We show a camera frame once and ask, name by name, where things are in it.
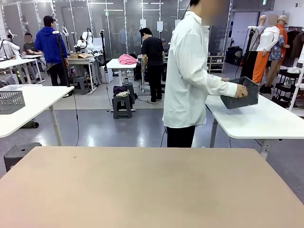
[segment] mannequin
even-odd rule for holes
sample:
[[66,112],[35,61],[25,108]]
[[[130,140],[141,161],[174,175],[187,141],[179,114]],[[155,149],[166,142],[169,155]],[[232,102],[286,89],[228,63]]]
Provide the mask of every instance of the mannequin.
[[266,75],[266,83],[265,83],[266,93],[271,93],[270,88],[273,87],[272,82],[275,79],[277,73],[279,72],[280,66],[285,58],[286,48],[290,48],[289,45],[287,45],[287,32],[284,29],[284,25],[287,24],[287,16],[285,15],[280,16],[277,20],[277,23],[278,23],[277,27],[280,30],[280,35],[282,35],[284,38],[284,44],[282,45],[281,59],[271,62],[270,70]]
[[280,36],[280,29],[277,26],[268,27],[264,30],[257,47],[257,57],[253,71],[253,81],[261,83],[264,70],[267,65],[271,48],[277,43]]
[[267,18],[266,15],[262,15],[259,18],[259,26],[255,29],[255,32],[252,36],[251,43],[249,46],[249,51],[245,53],[245,61],[242,67],[241,76],[246,76],[252,79],[252,74],[257,59],[257,47],[260,44],[261,34],[264,32],[265,29],[266,18]]

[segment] black cap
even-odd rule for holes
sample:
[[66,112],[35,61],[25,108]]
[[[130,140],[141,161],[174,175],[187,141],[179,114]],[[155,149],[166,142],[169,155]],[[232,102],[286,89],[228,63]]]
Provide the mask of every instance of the black cap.
[[44,23],[44,26],[51,26],[51,23],[55,22],[56,20],[54,18],[52,18],[51,16],[45,16],[43,18],[43,23]]

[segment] white shirt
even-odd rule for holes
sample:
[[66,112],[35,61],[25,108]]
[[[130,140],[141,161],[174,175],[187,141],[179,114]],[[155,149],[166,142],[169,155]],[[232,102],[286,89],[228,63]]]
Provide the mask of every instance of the white shirt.
[[263,33],[264,29],[265,26],[261,26],[261,25],[255,29],[256,32],[252,36],[249,50],[251,51],[257,50],[257,47],[260,45],[260,38],[261,38],[260,35]]
[[261,35],[260,45],[257,47],[257,51],[270,51],[271,48],[277,43],[280,36],[280,30],[277,26],[266,28]]
[[207,73],[209,26],[187,12],[171,38],[163,110],[164,125],[183,128],[206,122],[208,94],[234,96],[237,84]]

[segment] perforated basket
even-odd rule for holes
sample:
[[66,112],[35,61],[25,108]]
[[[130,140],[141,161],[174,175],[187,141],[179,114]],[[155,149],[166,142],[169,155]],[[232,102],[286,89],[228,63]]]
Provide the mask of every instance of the perforated basket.
[[256,105],[258,103],[258,91],[259,91],[258,84],[254,83],[247,77],[236,78],[230,80],[230,82],[246,86],[248,91],[248,96],[242,98],[234,98],[230,96],[221,95],[220,98],[227,109]]
[[24,106],[22,91],[0,91],[0,114],[12,114]]

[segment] man in blue jacket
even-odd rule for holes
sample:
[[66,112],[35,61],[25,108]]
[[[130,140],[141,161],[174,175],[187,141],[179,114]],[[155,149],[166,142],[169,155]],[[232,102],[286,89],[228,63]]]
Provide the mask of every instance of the man in blue jacket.
[[[59,44],[56,35],[53,34],[53,31],[55,31],[53,29],[55,21],[56,20],[51,16],[45,16],[43,18],[44,28],[40,30],[36,35],[35,48],[37,50],[41,50],[44,53],[47,62],[47,71],[51,76],[52,85],[58,86],[57,78],[59,76],[60,85],[67,86]],[[66,46],[62,40],[61,35],[60,38],[63,53],[66,58],[66,65],[68,66]]]

